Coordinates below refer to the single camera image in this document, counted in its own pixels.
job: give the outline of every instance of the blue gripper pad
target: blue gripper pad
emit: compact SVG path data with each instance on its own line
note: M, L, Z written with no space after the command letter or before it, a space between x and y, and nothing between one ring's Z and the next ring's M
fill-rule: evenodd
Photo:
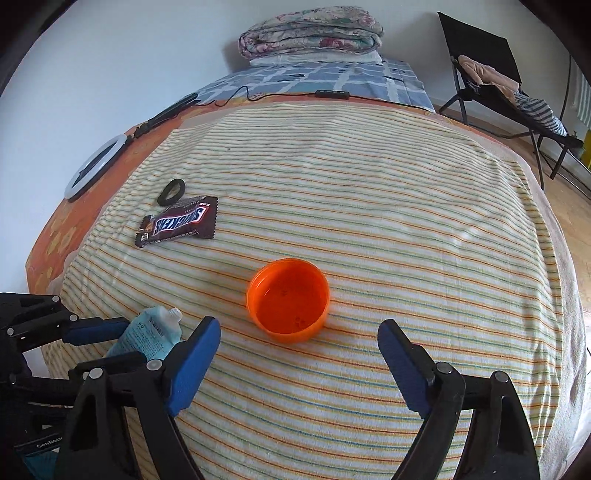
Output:
M129 322L123 317L108 320L82 319L70 325L62 340L71 345L88 345L115 340L123 335L128 325Z
M379 325L378 348L408 409L416 411L424 419L431 412L427 400L428 382L411 358L412 343L393 320Z
M169 357L174 356L175 350L180 352L181 348L188 347L182 353L184 358L179 358L179 362L176 362L176 359L173 360L176 363L173 366L176 371L170 379L170 395L166 402L168 412L173 417L193 401L193 397L217 352L221 335L220 323L213 317L205 317L189 339L175 345L164 360L168 369L168 362L173 360Z

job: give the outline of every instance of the floral blanket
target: floral blanket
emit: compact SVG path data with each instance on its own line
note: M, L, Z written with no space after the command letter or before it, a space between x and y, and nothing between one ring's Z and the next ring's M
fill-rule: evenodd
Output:
M333 48L368 53L382 45L384 29L359 7L302 10L257 23L238 41L247 59L278 53L311 53Z

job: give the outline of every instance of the striped towel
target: striped towel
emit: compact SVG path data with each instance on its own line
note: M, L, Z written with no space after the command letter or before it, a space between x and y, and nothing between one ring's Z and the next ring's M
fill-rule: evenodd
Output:
M517 108L531 117L535 122L538 122L544 128L547 128L552 133L561 137L566 137L568 132L558 117L550 108L546 100L541 98L530 98L521 92L515 92L515 103Z
M176 177L187 196L219 197L215 239L135 248ZM254 272L281 257L329 279L326 327L302 344L276 344L244 306ZM107 205L61 295L81 316L176 306L183 338L205 315L220 320L218 353L177 417L207 479L390 479L421 419L379 353L386 318L461 373L509 373L538 454L560 394L560 280L519 164L397 109L279 103L173 131ZM64 376L108 347L57 342L44 355ZM441 478L453 476L469 418ZM129 425L156 478L133 413Z

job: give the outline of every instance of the black chair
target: black chair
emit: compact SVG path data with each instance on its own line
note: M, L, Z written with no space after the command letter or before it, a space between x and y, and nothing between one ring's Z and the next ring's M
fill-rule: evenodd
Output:
M468 119L466 115L466 107L464 102L475 100L481 105L490 108L491 110L499 113L500 115L509 118L528 129L527 132L511 135L506 138L517 138L530 136L532 143L534 144L535 158L538 163L538 170L540 172L540 186L544 189L544 176L542 172L542 165L540 160L540 144L544 138L554 140L558 145L562 147L562 152L558 157L558 160L552 169L550 178L555 178L556 174L562 162L564 156L569 148L582 148L583 142L576 137L568 135L561 137L543 125L539 124L531 117L522 113L517 109L494 85L476 85L470 76L462 69L458 62L460 55L470 57L472 60L478 61L484 65L490 65L497 72L502 73L505 76L515 80L521 84L521 77L517 69L517 64L509 48L509 43L506 38L497 37L492 33L481 30L480 28L473 27L462 23L452 17L439 13L439 20L443 27L443 34L447 42L447 48L449 50L450 59L453 65L453 79L456 84L456 94L446 102L439 109L439 113L443 113L451 104L457 100L460 102L460 110L462 113L462 121L468 125ZM460 87L460 82L457 73L460 73L464 88ZM534 135L538 134L538 140L535 140Z

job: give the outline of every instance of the pillow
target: pillow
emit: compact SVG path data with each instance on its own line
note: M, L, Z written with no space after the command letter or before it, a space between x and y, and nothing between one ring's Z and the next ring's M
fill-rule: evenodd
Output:
M348 53L341 50L318 51L313 53L279 53L267 57L259 57L251 60L251 67L266 67L269 65L289 65L291 63L303 63L307 61L346 61L354 63L376 63L382 64L382 57L379 53L371 51L369 53Z

